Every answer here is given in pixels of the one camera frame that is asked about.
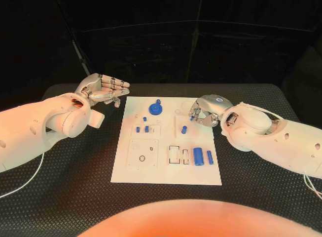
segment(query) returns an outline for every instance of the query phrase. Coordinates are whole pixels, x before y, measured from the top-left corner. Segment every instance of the white board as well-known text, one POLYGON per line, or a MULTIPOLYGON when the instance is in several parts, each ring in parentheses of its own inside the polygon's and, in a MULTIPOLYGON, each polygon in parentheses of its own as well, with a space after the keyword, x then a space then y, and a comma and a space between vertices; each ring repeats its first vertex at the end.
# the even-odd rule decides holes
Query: white board
POLYGON ((222 185, 214 130, 189 117, 196 99, 129 96, 113 183, 222 185), (149 107, 157 99, 163 113, 155 116, 149 107), (198 147, 203 150, 203 166, 195 165, 193 149, 198 147), (208 151, 212 151, 214 165, 208 151))

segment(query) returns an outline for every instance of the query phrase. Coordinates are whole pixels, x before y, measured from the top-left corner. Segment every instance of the blue block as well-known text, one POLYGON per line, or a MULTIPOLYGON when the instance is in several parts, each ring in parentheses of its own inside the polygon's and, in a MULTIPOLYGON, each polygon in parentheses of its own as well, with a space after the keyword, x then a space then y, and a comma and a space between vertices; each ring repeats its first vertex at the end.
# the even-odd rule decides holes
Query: blue block
POLYGON ((195 164, 196 164, 196 166, 205 165, 201 147, 195 148, 195 164))
POLYGON ((183 134, 188 133, 188 126, 183 127, 183 131, 182 131, 183 134))
POLYGON ((212 152, 211 152, 211 151, 208 151, 208 156, 209 156, 209 164, 215 164, 215 163, 214 163, 214 157, 212 157, 212 152))

